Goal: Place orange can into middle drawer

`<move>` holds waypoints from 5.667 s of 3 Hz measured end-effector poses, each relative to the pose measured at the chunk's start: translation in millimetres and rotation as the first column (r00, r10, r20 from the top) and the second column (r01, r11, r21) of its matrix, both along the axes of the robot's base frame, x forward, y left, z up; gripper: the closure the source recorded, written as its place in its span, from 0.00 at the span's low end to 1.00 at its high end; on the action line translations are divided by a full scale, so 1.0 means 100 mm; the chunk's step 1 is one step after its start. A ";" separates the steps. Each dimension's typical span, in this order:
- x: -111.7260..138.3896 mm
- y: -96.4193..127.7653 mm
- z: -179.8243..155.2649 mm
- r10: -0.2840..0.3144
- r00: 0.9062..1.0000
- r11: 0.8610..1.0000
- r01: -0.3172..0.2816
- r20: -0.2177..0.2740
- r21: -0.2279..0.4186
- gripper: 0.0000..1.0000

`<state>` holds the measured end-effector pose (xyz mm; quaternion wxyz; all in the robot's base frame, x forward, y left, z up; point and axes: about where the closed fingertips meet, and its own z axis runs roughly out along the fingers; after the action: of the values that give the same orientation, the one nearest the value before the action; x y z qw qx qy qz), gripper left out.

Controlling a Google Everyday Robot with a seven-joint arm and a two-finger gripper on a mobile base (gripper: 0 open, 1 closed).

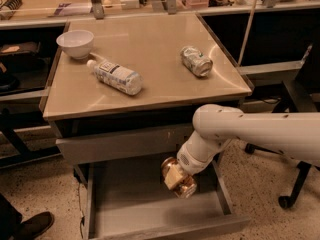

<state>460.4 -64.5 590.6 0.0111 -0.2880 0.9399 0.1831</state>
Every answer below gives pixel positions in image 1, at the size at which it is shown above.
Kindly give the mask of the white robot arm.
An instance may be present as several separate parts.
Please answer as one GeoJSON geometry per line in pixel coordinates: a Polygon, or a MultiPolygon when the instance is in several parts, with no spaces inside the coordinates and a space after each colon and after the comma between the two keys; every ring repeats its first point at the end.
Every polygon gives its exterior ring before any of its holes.
{"type": "Polygon", "coordinates": [[[317,165],[320,162],[320,113],[245,113],[237,108],[207,104],[196,110],[193,133],[175,158],[161,165],[164,182],[186,198],[197,187],[193,176],[233,139],[317,165]]]}

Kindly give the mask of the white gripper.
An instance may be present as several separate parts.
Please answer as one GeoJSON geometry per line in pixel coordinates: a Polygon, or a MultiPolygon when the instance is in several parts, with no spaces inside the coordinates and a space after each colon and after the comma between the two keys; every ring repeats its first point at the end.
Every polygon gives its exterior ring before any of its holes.
{"type": "MultiPolygon", "coordinates": [[[[205,139],[194,131],[177,153],[177,161],[189,175],[203,171],[214,156],[223,152],[230,144],[230,139],[205,139]]],[[[164,176],[169,190],[173,190],[182,182],[187,174],[177,168],[170,168],[164,176]]]]}

